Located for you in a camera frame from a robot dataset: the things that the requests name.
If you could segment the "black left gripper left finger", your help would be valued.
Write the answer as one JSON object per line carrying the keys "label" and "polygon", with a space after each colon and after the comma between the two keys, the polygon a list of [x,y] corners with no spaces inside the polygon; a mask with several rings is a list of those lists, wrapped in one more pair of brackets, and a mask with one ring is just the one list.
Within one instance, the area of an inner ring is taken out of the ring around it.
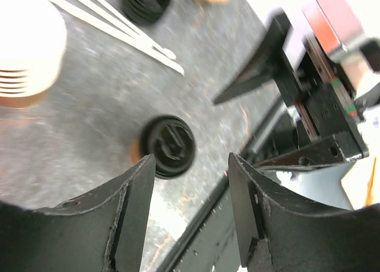
{"label": "black left gripper left finger", "polygon": [[54,208],[1,203],[2,271],[138,271],[155,159]]}

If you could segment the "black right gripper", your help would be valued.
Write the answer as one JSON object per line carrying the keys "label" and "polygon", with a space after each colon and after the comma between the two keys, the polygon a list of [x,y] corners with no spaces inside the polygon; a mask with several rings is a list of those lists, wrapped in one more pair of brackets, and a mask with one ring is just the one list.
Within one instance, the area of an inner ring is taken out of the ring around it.
{"label": "black right gripper", "polygon": [[[244,95],[279,72],[283,45],[290,30],[284,11],[275,13],[261,43],[246,66],[214,99],[215,105]],[[256,164],[259,168],[323,168],[355,162],[369,156],[357,124],[360,117],[342,80],[333,71],[316,38],[305,42],[306,53],[299,65],[308,91],[295,101],[305,141],[297,148]]]}

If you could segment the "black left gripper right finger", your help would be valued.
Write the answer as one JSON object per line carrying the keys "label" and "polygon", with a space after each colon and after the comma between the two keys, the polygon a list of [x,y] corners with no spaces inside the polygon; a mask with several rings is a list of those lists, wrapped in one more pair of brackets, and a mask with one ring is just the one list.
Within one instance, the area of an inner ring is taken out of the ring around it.
{"label": "black left gripper right finger", "polygon": [[344,210],[301,196],[230,154],[241,265],[248,271],[378,271],[379,205]]}

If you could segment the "black coffee cup lid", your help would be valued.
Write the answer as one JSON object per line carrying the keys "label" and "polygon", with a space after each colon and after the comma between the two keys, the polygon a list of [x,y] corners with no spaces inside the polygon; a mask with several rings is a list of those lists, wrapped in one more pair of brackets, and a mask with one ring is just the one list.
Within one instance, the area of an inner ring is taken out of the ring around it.
{"label": "black coffee cup lid", "polygon": [[197,145],[189,125],[174,115],[160,115],[142,129],[139,154],[152,154],[156,161],[156,177],[174,179],[192,166]]}

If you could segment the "brown paper coffee cup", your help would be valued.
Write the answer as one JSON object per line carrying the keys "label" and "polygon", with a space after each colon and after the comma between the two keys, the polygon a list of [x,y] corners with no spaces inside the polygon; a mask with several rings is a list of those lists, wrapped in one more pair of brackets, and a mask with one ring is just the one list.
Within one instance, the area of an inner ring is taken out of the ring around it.
{"label": "brown paper coffee cup", "polygon": [[132,143],[131,150],[130,150],[130,158],[131,158],[131,162],[133,164],[138,163],[139,160],[141,159],[140,141],[139,140],[135,140]]}

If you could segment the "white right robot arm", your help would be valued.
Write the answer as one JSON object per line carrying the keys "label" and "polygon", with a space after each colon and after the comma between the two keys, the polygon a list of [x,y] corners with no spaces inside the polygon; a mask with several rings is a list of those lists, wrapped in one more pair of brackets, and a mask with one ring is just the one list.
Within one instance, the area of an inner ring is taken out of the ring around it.
{"label": "white right robot arm", "polygon": [[308,171],[369,155],[357,128],[363,116],[355,101],[353,76],[343,65],[358,54],[374,53],[375,39],[365,33],[346,0],[315,0],[304,15],[312,35],[305,38],[305,53],[297,68],[283,49],[292,25],[279,11],[245,67],[214,99],[219,105],[274,81],[284,104],[297,110],[300,124],[294,149],[277,150],[271,157],[253,161],[257,168]]}

